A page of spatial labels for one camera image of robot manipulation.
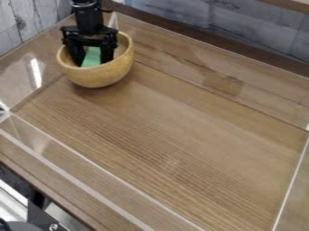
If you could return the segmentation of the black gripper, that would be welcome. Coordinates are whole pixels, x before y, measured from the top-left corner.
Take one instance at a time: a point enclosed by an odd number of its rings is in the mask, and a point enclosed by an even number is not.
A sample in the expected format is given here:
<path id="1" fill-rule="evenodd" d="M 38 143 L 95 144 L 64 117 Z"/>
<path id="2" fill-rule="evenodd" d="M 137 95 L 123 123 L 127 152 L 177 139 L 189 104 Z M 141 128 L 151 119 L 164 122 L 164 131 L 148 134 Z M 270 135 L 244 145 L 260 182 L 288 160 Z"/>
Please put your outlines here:
<path id="1" fill-rule="evenodd" d="M 101 8 L 99 0 L 70 0 L 70 6 L 76 24 L 60 28 L 69 57 L 80 66 L 84 46 L 100 46 L 100 63 L 104 64 L 113 59 L 117 47 L 117 30 L 107 27 L 103 19 L 103 13 L 111 10 Z"/>

